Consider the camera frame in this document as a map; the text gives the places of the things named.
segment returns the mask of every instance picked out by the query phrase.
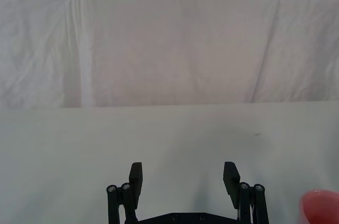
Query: white table surface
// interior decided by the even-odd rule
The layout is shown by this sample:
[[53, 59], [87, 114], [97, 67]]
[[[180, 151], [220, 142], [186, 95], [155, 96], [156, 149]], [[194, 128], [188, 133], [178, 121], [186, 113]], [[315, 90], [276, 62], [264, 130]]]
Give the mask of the white table surface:
[[338, 121], [338, 102], [1, 111], [0, 223], [107, 223], [105, 188], [132, 162], [140, 220], [235, 218], [224, 161], [266, 187], [270, 223], [296, 223], [304, 192], [339, 190]]

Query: red cup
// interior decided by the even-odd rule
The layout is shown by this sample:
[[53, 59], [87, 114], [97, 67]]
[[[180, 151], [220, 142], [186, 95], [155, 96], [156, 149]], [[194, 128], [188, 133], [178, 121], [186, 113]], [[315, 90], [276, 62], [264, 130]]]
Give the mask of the red cup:
[[339, 224], [339, 193], [318, 190], [304, 194], [298, 224]]

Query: white cloth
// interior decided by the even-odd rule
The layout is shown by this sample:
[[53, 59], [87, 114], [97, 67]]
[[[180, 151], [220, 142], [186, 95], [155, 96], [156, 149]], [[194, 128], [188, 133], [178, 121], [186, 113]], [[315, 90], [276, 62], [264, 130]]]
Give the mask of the white cloth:
[[0, 107], [339, 100], [339, 0], [0, 0]]

